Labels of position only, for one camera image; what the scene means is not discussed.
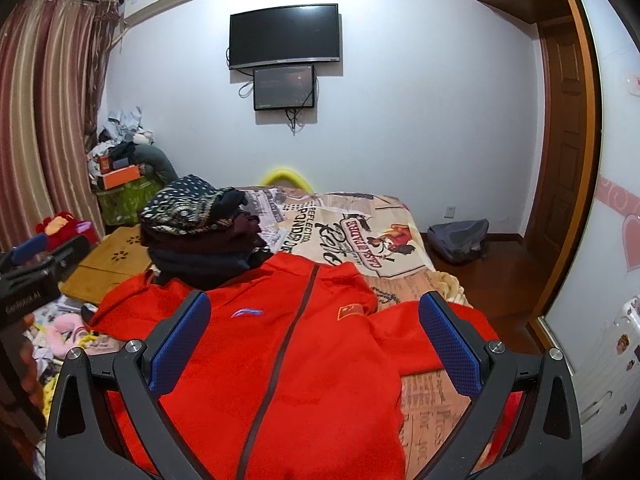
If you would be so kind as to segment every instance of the wooden floor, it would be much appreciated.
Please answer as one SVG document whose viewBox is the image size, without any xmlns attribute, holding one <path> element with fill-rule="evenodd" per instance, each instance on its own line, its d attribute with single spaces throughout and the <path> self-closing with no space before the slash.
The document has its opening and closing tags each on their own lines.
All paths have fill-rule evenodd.
<svg viewBox="0 0 640 480">
<path fill-rule="evenodd" d="M 455 275 L 466 298 L 480 310 L 502 341 L 515 352 L 540 355 L 527 320 L 546 283 L 538 263 L 517 242 L 486 242 L 488 256 L 462 266 L 442 260 L 425 247 L 438 270 Z"/>
</svg>

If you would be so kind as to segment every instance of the yellow ring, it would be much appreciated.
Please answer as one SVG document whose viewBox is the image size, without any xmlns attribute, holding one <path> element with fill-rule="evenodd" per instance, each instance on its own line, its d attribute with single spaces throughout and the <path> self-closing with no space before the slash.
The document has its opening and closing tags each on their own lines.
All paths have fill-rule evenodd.
<svg viewBox="0 0 640 480">
<path fill-rule="evenodd" d="M 295 171 L 286 170 L 284 168 L 271 171 L 270 174 L 260 181 L 260 186 L 271 186 L 274 182 L 279 180 L 289 180 L 294 186 L 299 189 L 304 189 L 307 193 L 314 192 L 304 178 L 299 176 Z"/>
</svg>

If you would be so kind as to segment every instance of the green plastic container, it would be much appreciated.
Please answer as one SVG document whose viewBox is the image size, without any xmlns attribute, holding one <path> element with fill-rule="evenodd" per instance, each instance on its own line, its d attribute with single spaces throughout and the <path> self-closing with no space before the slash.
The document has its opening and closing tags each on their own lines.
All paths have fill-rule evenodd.
<svg viewBox="0 0 640 480">
<path fill-rule="evenodd" d="M 163 187 L 161 182 L 141 176 L 122 186 L 96 192 L 102 209 L 102 220 L 107 225 L 136 225 L 138 211 Z"/>
</svg>

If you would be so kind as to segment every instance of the stack of folded clothes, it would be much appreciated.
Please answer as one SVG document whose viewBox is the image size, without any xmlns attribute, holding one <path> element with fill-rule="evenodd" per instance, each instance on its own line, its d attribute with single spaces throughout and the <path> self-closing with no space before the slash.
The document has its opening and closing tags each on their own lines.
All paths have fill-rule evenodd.
<svg viewBox="0 0 640 480">
<path fill-rule="evenodd" d="M 240 209 L 246 204 L 243 191 L 194 175 L 156 194 L 140 212 L 141 243 L 160 270 L 156 283 L 178 278 L 211 290 L 268 259 L 258 217 Z"/>
</svg>

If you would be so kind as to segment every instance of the gray bag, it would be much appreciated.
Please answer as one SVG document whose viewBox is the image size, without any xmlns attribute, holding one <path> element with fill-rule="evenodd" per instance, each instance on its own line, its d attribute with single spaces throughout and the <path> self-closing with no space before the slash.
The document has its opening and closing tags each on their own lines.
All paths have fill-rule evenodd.
<svg viewBox="0 0 640 480">
<path fill-rule="evenodd" d="M 489 230 L 489 221 L 467 220 L 429 227 L 429 245 L 445 260 L 462 264 L 482 257 L 482 241 Z"/>
</svg>

